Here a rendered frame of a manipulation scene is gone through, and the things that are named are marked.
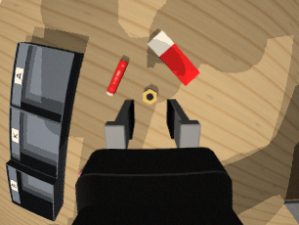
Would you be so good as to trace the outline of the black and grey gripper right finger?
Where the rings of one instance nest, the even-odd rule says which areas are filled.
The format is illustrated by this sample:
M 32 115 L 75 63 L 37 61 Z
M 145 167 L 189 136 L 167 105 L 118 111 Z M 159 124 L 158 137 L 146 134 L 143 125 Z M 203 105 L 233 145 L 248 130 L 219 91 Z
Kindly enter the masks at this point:
M 201 124 L 197 120 L 189 120 L 176 99 L 167 99 L 166 123 L 177 148 L 199 147 Z

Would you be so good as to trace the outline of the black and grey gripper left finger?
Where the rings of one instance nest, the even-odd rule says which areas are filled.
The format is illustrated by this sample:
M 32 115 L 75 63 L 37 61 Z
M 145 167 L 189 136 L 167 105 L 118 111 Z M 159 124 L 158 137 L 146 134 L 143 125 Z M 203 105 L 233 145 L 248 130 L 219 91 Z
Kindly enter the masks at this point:
M 106 149 L 127 149 L 129 139 L 133 138 L 134 126 L 134 100 L 125 100 L 115 121 L 107 121 L 104 126 Z

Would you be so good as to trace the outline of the black rack of bins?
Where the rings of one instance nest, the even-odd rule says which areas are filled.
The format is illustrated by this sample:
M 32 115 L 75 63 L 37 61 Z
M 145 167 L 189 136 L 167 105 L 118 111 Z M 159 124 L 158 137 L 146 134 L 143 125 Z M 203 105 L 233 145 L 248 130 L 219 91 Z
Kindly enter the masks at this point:
M 18 42 L 14 59 L 6 162 L 10 196 L 12 203 L 53 222 L 64 204 L 68 133 L 83 56 Z

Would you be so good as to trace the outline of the red and white eraser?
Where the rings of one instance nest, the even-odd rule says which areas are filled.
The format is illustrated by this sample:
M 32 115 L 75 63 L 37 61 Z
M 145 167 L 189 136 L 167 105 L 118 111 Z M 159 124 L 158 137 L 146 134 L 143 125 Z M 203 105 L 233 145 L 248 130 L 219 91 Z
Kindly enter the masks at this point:
M 148 43 L 153 52 L 164 62 L 173 73 L 188 85 L 200 72 L 175 45 L 175 43 L 163 32 L 160 31 Z

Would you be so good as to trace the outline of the gold hex nut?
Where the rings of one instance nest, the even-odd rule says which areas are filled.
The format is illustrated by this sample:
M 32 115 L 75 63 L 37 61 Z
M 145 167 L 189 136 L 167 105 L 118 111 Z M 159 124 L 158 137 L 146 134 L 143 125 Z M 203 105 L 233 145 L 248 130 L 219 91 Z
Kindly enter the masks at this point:
M 156 92 L 152 89 L 148 89 L 143 92 L 143 100 L 148 104 L 152 104 L 156 101 Z

